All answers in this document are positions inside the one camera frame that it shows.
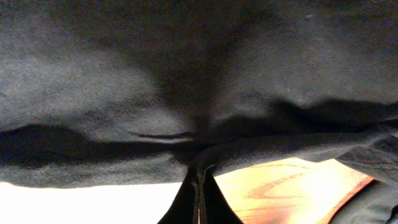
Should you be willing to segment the dark green t-shirt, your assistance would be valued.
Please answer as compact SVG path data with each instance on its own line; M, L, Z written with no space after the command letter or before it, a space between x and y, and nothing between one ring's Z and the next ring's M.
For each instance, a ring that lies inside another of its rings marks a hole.
M2 1L1 180L298 157L397 183L396 1Z

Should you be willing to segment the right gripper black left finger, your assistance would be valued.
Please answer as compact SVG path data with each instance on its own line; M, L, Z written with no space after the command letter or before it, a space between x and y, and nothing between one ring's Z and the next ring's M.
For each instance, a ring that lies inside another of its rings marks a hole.
M189 168L170 208L158 224L194 224L198 223L197 172Z

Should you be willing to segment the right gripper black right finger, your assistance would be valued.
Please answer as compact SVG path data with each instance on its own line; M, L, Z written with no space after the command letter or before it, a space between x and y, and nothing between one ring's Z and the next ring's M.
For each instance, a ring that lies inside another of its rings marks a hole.
M200 223L243 224L226 201L210 168L200 171Z

